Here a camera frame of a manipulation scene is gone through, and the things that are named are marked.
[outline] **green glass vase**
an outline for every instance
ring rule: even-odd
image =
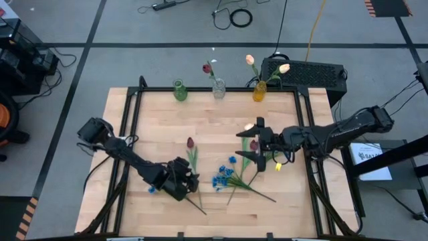
[[[184,101],[187,98],[187,90],[186,86],[184,86],[183,81],[181,79],[176,79],[173,82],[174,86],[174,97],[178,101]]]

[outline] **red tulip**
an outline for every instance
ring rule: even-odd
[[[195,142],[193,141],[192,137],[189,137],[189,138],[187,139],[187,147],[188,147],[189,149],[192,149],[192,148],[193,148],[193,146],[195,146]]]
[[[211,66],[210,66],[209,64],[204,64],[204,65],[202,66],[202,70],[203,70],[205,73],[209,74],[209,73],[211,73]]]
[[[259,149],[259,143],[257,141],[252,140],[249,144],[249,148],[253,151],[256,151]]]

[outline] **gray floor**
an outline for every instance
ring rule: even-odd
[[[149,9],[145,14],[136,11],[140,6],[160,1],[107,0],[94,42],[272,43],[278,37],[284,5],[283,0],[263,5],[248,0],[247,9],[254,15],[253,23],[244,29],[231,27],[220,31],[213,27],[211,17],[217,1],[192,0],[159,12]],[[408,0],[408,3],[414,16],[403,18],[405,27],[414,43],[428,44],[427,25],[424,24],[428,2]],[[99,4],[100,0],[14,0],[11,6],[44,42],[85,43]],[[320,4],[317,0],[289,0],[281,42],[306,43]],[[231,3],[228,7],[234,10],[238,4]],[[218,15],[217,24],[227,24],[225,16]],[[363,0],[329,0],[314,43],[405,44],[405,41],[393,18],[369,17]],[[82,48],[59,50],[78,57],[83,51]],[[304,48],[280,48],[278,51],[293,60],[304,60],[306,54]],[[260,64],[272,52],[272,48],[91,48],[27,237],[73,233],[91,160],[76,147],[76,131],[91,116],[102,116],[110,87],[137,85],[140,75],[146,78],[149,86],[170,86],[175,78],[182,78],[188,86],[208,86],[201,65],[212,59],[217,60],[213,64],[216,74],[228,86],[243,86],[251,78],[245,55],[252,54]],[[418,53],[423,61],[428,60],[428,50],[420,49]],[[69,61],[66,57],[62,59],[65,63]],[[348,70],[348,93],[342,100],[343,117],[361,107],[386,102],[414,79],[416,70],[407,48],[313,48],[309,60],[343,64]],[[35,100],[22,110],[19,126],[31,134],[31,140],[26,145],[9,145],[2,149],[9,160],[0,164],[0,195],[31,195],[78,62],[61,69],[63,83],[51,96]],[[387,109],[396,110],[418,88],[408,90]],[[391,132],[367,137],[412,141],[426,135],[427,103],[426,94],[418,94],[394,116],[396,123]],[[425,156],[418,157],[417,163],[425,164],[428,160]],[[414,210],[422,211],[416,191],[395,193]],[[362,187],[362,198],[367,214],[363,234],[397,240],[428,239],[426,224],[412,220],[410,214],[387,194]]]

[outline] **yellow cable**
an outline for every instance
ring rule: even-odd
[[[310,32],[310,39],[309,39],[309,43],[308,43],[308,51],[306,52],[305,62],[308,61],[308,56],[309,56],[309,52],[310,52],[310,43],[312,43],[312,37],[314,37],[314,32],[315,32],[316,26],[318,25],[318,21],[320,20],[320,17],[322,15],[322,10],[324,9],[326,2],[327,2],[327,0],[323,0],[322,5],[321,5],[321,9],[318,12],[318,16],[316,16],[314,27],[312,27],[312,31]]]

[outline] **yellow glass vase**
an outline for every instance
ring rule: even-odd
[[[266,86],[266,81],[260,81],[254,87],[253,91],[253,100],[256,102],[261,102],[265,98],[265,94],[268,91],[268,87]]]

